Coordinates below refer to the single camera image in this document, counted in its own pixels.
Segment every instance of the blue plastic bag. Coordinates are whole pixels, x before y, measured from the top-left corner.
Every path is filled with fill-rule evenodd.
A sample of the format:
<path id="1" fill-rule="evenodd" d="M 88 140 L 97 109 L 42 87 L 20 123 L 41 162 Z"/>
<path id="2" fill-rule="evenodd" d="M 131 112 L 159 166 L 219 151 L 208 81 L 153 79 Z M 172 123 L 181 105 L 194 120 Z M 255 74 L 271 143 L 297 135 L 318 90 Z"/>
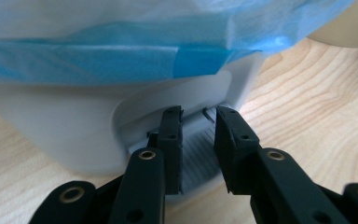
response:
<path id="1" fill-rule="evenodd" d="M 110 85 L 215 74 L 292 47 L 352 0 L 0 0 L 0 82 Z"/>

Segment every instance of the wooden table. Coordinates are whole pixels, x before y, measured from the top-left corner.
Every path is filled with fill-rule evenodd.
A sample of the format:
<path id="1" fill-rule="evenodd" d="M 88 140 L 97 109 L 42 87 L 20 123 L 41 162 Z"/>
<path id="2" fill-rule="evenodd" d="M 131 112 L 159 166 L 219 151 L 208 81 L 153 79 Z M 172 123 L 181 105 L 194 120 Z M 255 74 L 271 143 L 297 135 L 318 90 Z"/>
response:
<path id="1" fill-rule="evenodd" d="M 289 152 L 316 183 L 358 182 L 358 49 L 306 39 L 268 58 L 240 112 L 263 147 Z M 66 170 L 0 118 L 0 223 L 26 223 L 62 183 L 112 178 Z M 223 182 L 166 208 L 166 223 L 254 222 L 249 197 Z"/>

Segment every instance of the screw hole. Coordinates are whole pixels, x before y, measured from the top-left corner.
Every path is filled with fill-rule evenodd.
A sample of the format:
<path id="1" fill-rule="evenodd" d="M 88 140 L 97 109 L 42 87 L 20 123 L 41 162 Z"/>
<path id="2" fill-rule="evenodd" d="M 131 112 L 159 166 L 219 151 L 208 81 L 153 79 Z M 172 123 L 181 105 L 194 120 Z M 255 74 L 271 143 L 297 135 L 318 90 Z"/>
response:
<path id="1" fill-rule="evenodd" d="M 71 187 L 60 194 L 60 201 L 62 203 L 74 203 L 83 197 L 84 192 L 84 189 L 81 187 Z"/>
<path id="2" fill-rule="evenodd" d="M 156 157 L 156 152 L 154 151 L 143 151 L 139 154 L 139 158 L 142 160 L 148 161 Z"/>
<path id="3" fill-rule="evenodd" d="M 139 222 L 144 218 L 144 212 L 141 209 L 134 209 L 127 213 L 126 219 L 131 223 Z"/>
<path id="4" fill-rule="evenodd" d="M 280 152 L 277 152 L 277 151 L 269 151 L 267 153 L 267 156 L 270 158 L 270 159 L 273 159 L 275 161 L 283 161 L 284 160 L 284 156 L 282 153 Z"/>
<path id="5" fill-rule="evenodd" d="M 326 213 L 316 211 L 312 213 L 312 218 L 319 223 L 331 223 L 331 218 Z"/>

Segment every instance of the wood grain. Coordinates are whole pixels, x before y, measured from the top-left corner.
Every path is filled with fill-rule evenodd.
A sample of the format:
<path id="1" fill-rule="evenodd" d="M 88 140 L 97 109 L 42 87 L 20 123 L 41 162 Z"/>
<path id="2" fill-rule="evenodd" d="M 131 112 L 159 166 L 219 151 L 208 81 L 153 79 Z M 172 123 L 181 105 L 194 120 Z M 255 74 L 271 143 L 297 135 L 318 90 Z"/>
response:
<path id="1" fill-rule="evenodd" d="M 358 182 L 358 49 L 306 39 L 268 58 L 240 112 L 263 147 L 289 152 L 315 182 L 337 192 Z M 111 178 L 66 170 L 0 118 L 0 223 L 28 222 L 62 183 Z M 166 209 L 166 223 L 254 222 L 249 197 L 223 182 Z"/>

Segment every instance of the beige cup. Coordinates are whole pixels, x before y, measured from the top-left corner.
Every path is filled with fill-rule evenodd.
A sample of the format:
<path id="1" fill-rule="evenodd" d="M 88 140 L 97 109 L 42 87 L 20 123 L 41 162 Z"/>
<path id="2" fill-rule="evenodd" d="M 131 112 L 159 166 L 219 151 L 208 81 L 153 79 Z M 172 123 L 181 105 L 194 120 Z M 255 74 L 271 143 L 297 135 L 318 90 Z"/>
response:
<path id="1" fill-rule="evenodd" d="M 312 33 L 309 38 L 325 44 L 358 48 L 358 0 L 338 18 Z"/>

